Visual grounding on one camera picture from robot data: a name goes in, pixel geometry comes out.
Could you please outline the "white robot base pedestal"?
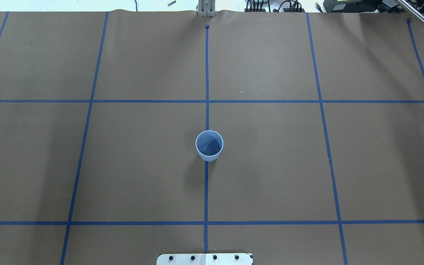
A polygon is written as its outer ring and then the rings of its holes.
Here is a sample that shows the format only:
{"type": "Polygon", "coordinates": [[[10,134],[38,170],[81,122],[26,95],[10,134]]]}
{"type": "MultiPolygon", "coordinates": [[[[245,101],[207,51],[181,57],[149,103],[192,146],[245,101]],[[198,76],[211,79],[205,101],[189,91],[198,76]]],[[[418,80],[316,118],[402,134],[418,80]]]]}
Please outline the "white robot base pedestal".
{"type": "Polygon", "coordinates": [[[161,254],[157,265],[253,265],[249,253],[183,253],[161,254]]]}

